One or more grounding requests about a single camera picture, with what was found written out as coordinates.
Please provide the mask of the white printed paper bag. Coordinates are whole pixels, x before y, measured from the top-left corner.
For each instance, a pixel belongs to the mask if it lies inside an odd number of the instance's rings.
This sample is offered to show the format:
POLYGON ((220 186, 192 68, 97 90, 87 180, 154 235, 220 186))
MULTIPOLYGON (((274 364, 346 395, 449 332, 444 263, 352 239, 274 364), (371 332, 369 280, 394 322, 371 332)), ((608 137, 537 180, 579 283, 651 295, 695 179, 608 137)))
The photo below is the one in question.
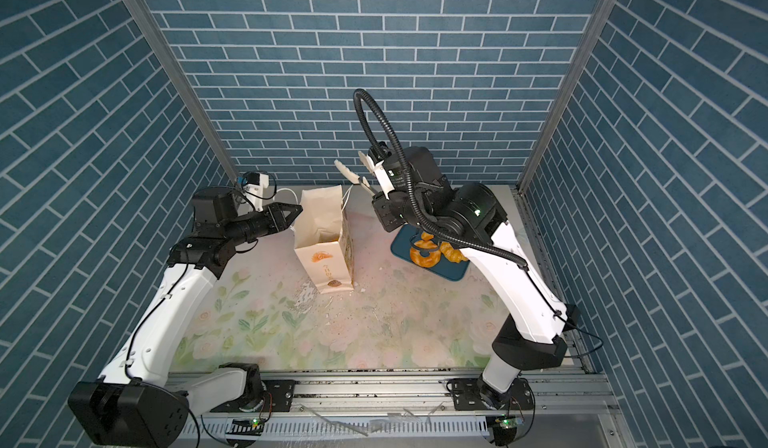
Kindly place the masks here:
POLYGON ((342 186, 280 188, 277 193, 279 201, 292 193, 301 205, 302 212, 292 225, 294 252, 317 291, 353 291, 353 243, 342 186))

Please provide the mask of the silver metal tongs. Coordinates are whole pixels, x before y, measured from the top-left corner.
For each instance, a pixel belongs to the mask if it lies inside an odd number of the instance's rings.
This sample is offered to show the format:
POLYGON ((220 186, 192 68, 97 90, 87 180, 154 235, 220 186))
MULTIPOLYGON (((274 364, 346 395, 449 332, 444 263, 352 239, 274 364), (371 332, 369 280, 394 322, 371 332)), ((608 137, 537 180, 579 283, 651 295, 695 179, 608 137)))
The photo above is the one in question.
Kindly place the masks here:
MULTIPOLYGON (((362 163, 364 168, 367 170, 367 172, 371 175, 371 177, 375 178, 375 176, 367 168, 366 155, 367 155, 366 153, 362 151, 358 151, 358 157, 360 159, 360 162, 362 163)), ((358 174, 357 172, 350 169, 347 165, 345 165, 339 159, 334 160, 334 166, 353 185, 358 185, 363 187, 368 193, 370 193, 373 196, 376 196, 377 194, 381 194, 384 197, 384 194, 381 192, 377 180, 376 180, 376 183, 378 186, 378 190, 375 190, 374 186, 371 184, 371 181, 368 179, 368 177, 365 174, 358 174)))

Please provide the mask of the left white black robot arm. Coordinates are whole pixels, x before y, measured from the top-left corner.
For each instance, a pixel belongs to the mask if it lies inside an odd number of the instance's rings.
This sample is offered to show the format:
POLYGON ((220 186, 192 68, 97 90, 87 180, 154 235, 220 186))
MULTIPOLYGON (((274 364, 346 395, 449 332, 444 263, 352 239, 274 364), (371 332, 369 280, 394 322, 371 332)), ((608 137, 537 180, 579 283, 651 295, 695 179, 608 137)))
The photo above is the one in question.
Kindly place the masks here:
POLYGON ((166 384, 174 354, 201 302, 228 262, 265 236, 288 230, 298 204, 262 207, 234 187, 194 193, 193 230, 170 250, 163 279, 126 343, 94 381, 81 381, 68 406, 90 441, 101 446, 169 447, 201 415, 225 404, 261 411, 272 396, 256 364, 229 362, 176 390, 166 384))

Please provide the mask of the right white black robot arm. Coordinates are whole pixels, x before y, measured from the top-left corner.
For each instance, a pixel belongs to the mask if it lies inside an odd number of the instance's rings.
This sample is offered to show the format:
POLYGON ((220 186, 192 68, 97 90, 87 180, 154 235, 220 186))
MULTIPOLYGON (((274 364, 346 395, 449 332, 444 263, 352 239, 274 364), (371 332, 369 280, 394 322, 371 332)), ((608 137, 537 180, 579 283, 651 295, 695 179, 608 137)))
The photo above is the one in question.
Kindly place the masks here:
POLYGON ((528 409, 533 400, 523 394, 520 373, 562 364, 567 351, 563 334, 575 325, 578 311, 560 301, 532 269, 490 188, 476 182, 451 187, 424 147, 408 147, 405 155, 407 166, 391 152, 360 156, 380 185, 372 199, 374 211, 386 231, 405 224, 426 230, 421 220, 429 219, 439 228, 436 239, 458 249, 485 276, 509 315, 492 342, 475 392, 492 408, 516 400, 528 409))

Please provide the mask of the dark blue tray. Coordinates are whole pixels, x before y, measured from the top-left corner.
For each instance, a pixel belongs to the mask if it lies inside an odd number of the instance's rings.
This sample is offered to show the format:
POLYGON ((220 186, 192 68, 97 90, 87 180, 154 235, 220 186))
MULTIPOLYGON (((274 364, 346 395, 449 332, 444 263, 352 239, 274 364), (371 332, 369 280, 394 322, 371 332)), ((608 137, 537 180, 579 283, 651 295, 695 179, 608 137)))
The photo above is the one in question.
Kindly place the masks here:
POLYGON ((404 225, 390 245, 396 257, 449 281, 461 280, 469 261, 450 243, 410 225, 404 225))

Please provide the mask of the right aluminium corner post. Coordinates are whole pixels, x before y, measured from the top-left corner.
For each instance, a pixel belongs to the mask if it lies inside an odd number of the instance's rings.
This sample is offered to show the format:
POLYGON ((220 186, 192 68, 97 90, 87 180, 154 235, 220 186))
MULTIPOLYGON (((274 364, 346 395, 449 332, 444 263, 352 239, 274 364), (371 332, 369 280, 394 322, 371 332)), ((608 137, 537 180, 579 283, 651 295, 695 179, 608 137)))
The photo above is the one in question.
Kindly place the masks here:
POLYGON ((556 134, 558 124, 574 94, 574 90, 586 68, 587 62, 604 30, 608 18, 618 0, 597 0, 594 13, 586 24, 583 36, 574 52, 573 60, 559 86, 558 94, 550 108, 550 112, 542 125, 536 144, 533 146, 520 180, 516 185, 520 194, 528 192, 534 176, 540 166, 551 140, 556 134))

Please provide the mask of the aluminium corner post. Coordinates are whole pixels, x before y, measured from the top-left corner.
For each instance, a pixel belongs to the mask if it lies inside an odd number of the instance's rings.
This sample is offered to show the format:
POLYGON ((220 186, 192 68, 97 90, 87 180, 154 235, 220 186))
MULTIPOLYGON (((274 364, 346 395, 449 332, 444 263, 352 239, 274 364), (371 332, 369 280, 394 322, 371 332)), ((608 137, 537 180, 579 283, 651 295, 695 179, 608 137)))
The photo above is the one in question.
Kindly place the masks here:
POLYGON ((232 182, 236 182, 239 170, 205 108, 202 106, 194 88, 192 88, 160 26, 158 26, 147 2, 145 0, 122 0, 122 2, 125 4, 134 22, 136 22, 142 36, 146 39, 170 82, 176 88, 178 96, 195 120, 199 131, 210 145, 228 178, 232 182))
POLYGON ((594 13, 586 24, 583 36, 574 52, 573 60, 559 86, 558 94, 550 108, 550 112, 542 125, 536 144, 533 146, 520 180, 516 185, 520 194, 528 192, 534 176, 540 166, 551 140, 556 134, 558 124, 574 94, 574 90, 586 68, 587 62, 604 30, 608 18, 618 0, 597 0, 594 13))

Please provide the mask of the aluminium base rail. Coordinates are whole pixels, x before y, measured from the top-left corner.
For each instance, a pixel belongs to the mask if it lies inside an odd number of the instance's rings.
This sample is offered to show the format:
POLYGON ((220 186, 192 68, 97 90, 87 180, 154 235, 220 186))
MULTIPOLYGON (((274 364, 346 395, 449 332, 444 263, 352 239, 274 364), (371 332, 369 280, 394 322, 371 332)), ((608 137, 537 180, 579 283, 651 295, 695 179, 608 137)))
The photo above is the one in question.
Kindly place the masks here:
POLYGON ((260 405, 218 394, 232 371, 178 373, 168 390, 194 396, 184 424, 161 424, 172 446, 268 442, 476 438, 489 447, 632 447, 603 375, 577 369, 527 373, 497 407, 482 400, 477 369, 264 372, 260 405))

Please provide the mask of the left aluminium corner post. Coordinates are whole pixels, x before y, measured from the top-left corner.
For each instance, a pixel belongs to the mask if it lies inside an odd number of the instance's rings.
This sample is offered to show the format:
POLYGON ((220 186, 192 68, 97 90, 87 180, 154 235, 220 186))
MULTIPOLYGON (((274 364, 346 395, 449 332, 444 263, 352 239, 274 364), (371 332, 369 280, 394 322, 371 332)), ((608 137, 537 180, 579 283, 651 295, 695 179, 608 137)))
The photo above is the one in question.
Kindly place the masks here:
POLYGON ((178 96, 195 120, 199 131, 210 145, 228 178, 232 182, 236 182, 239 170, 205 108, 202 106, 194 88, 192 88, 160 26, 158 26, 147 2, 145 0, 122 0, 122 2, 125 4, 134 22, 136 22, 142 36, 146 39, 170 82, 176 88, 178 96))

